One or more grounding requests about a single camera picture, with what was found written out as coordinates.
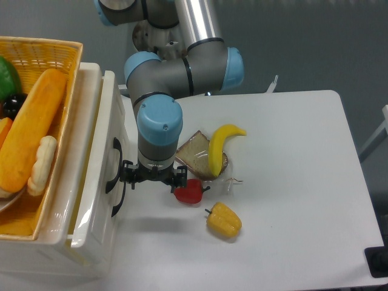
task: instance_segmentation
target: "black handle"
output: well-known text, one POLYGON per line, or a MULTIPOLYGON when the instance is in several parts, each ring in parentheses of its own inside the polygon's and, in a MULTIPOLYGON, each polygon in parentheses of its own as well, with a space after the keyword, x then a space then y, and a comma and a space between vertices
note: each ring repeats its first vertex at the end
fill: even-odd
POLYGON ((112 215, 111 217, 114 217, 120 210, 122 203, 124 202, 124 197, 125 197, 125 188, 126 188, 127 183, 124 183, 124 188, 122 189, 122 195, 121 195, 121 200, 119 204, 113 206, 112 208, 112 215))
POLYGON ((105 185, 105 193, 106 194, 108 194, 110 191, 113 190, 113 188, 115 188, 115 185, 116 185, 117 181, 119 181, 120 174, 121 174, 122 148, 121 148, 120 141, 117 138, 113 139, 113 148, 119 151, 119 153, 120 153, 120 161, 119 161, 119 166, 118 166, 118 169, 117 169, 116 176, 112 180, 108 181, 107 184, 105 185))

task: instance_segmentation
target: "red bell pepper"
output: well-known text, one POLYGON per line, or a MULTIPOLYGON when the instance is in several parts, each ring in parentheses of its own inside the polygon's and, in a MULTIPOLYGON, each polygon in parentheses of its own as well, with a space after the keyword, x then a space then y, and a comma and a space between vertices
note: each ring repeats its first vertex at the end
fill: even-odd
POLYGON ((202 194, 210 189, 210 186, 202 188, 201 180, 198 179, 188 179, 187 186, 185 188, 176 188, 174 195, 178 201, 196 204, 201 202, 202 194))

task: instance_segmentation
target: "yellow bell pepper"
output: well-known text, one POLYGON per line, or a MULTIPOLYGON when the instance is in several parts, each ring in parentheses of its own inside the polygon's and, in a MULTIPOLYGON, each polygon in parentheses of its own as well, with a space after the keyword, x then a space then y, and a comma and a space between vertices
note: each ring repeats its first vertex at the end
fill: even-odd
POLYGON ((205 210, 210 213, 206 223, 211 229, 228 238, 238 234, 242 226, 241 220, 224 203, 217 202, 211 210, 205 210))

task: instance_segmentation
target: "bread loaf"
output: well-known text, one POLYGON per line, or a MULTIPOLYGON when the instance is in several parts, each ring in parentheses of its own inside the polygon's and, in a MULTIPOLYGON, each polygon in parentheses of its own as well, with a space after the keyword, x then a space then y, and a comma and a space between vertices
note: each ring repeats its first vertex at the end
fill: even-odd
POLYGON ((18 192, 27 183, 40 140, 47 135, 66 83, 65 74, 48 69, 32 87, 0 150, 0 196, 18 192))

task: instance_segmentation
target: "wicker basket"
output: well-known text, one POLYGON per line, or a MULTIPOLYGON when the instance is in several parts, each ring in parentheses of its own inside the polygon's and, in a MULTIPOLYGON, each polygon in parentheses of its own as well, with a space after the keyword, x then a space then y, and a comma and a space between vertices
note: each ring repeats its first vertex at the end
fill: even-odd
POLYGON ((42 221, 55 194, 64 156, 64 143, 69 131, 68 123, 72 118, 73 92, 81 62, 82 44, 0 36, 0 55, 10 61, 18 71, 24 93, 29 93, 36 80, 47 69, 58 69, 67 77, 66 93, 48 133, 57 139, 58 148, 45 193, 39 197, 24 193, 0 213, 0 239, 32 241, 38 237, 42 221))

